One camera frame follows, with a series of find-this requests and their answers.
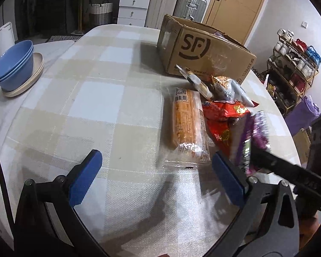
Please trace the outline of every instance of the door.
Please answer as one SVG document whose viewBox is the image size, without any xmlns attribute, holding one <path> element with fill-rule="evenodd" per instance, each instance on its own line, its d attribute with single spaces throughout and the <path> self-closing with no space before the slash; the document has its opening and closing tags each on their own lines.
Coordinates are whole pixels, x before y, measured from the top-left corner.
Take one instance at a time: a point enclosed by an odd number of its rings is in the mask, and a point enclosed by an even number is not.
<svg viewBox="0 0 321 257">
<path fill-rule="evenodd" d="M 245 43 L 263 0 L 211 0 L 206 24 Z"/>
</svg>

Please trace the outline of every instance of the purple plastic bag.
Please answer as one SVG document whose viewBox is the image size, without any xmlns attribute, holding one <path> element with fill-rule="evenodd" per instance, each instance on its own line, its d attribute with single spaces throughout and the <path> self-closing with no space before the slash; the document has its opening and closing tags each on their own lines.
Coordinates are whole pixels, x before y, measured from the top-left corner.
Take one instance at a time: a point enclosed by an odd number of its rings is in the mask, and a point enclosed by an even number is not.
<svg viewBox="0 0 321 257">
<path fill-rule="evenodd" d="M 291 136 L 300 129 L 306 129 L 319 116 L 319 107 L 312 102 L 311 96 L 304 96 L 302 101 L 284 119 Z"/>
</svg>

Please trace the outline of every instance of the laundry basket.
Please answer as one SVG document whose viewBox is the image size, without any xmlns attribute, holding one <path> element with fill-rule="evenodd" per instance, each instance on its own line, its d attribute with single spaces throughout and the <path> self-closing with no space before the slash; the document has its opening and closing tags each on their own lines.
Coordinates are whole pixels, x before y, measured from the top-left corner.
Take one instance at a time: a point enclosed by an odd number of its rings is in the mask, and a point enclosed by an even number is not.
<svg viewBox="0 0 321 257">
<path fill-rule="evenodd" d="M 89 21 L 93 26 L 112 23 L 113 3 L 92 4 L 89 11 Z"/>
</svg>

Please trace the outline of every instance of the barcode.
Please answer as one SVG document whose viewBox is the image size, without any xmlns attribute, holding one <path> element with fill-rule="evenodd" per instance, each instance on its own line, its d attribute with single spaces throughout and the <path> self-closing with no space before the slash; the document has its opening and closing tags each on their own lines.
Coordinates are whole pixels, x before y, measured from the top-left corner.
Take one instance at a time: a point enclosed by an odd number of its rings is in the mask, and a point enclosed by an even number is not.
<svg viewBox="0 0 321 257">
<path fill-rule="evenodd" d="M 175 96 L 175 101 L 188 101 L 188 96 Z"/>
</svg>

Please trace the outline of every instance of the white suitcase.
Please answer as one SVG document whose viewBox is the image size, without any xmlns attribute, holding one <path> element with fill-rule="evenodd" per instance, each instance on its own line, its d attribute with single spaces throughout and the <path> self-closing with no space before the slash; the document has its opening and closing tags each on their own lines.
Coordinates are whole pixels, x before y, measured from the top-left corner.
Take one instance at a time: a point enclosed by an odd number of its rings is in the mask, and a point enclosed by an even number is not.
<svg viewBox="0 0 321 257">
<path fill-rule="evenodd" d="M 160 29 L 164 15 L 172 15 L 177 0 L 150 0 L 145 27 Z"/>
</svg>

